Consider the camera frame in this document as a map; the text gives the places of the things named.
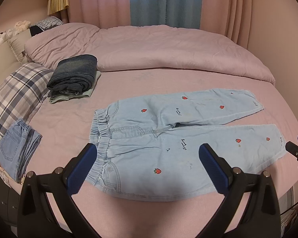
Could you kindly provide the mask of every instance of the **beige wall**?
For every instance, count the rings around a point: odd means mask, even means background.
[[[272,72],[298,120],[298,3],[252,0],[248,48]]]
[[[47,17],[48,0],[4,0],[0,6],[0,32],[20,20],[36,23]]]

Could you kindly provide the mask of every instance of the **pants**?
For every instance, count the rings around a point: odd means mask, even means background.
[[[41,134],[20,118],[0,140],[0,165],[15,182],[20,183],[41,138]]]
[[[173,201],[215,188],[199,160],[209,143],[232,167],[257,173],[285,150],[274,124],[223,126],[263,110],[247,90],[129,98],[95,111],[90,142],[98,157],[87,180],[115,197]]]

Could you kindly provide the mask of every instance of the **silver screw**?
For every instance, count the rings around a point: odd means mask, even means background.
[[[31,178],[33,176],[34,172],[33,171],[30,171],[27,173],[27,177]]]
[[[63,167],[57,167],[54,170],[54,173],[56,173],[56,174],[60,174],[61,172],[63,172]]]
[[[242,172],[242,170],[240,168],[238,168],[238,167],[234,167],[233,168],[233,172],[238,175],[238,174],[240,174]]]
[[[269,177],[269,176],[270,176],[270,173],[269,173],[268,171],[263,171],[263,175],[264,175],[265,177]]]

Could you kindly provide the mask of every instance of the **strawberry print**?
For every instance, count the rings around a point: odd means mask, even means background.
[[[154,173],[155,173],[155,174],[159,174],[159,173],[161,173],[161,170],[160,170],[159,168],[155,168],[155,169],[154,169]]]

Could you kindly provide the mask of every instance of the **plaid pillowcase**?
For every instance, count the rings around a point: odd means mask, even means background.
[[[40,64],[27,63],[0,85],[0,139],[19,118],[30,122],[47,97],[52,73]]]
[[[39,21],[38,23],[34,24],[35,26],[39,26],[43,31],[51,29],[53,27],[63,25],[64,22],[62,22],[59,18],[55,16],[47,17],[44,20]]]

